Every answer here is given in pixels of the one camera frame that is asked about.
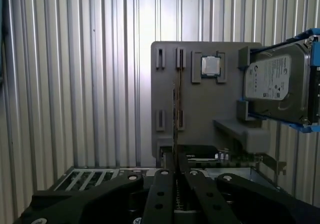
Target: corrugated metal wall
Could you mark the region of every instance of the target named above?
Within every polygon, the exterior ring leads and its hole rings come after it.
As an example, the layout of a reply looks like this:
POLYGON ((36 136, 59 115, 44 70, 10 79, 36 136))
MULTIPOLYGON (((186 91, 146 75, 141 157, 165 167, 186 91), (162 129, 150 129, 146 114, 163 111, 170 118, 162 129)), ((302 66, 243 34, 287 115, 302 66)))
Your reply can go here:
MULTIPOLYGON (((320 28, 320 0, 6 0, 0 87, 0 223, 70 166, 152 166, 154 41, 271 45, 320 28)), ((320 206, 319 135, 266 121, 261 169, 320 206)))

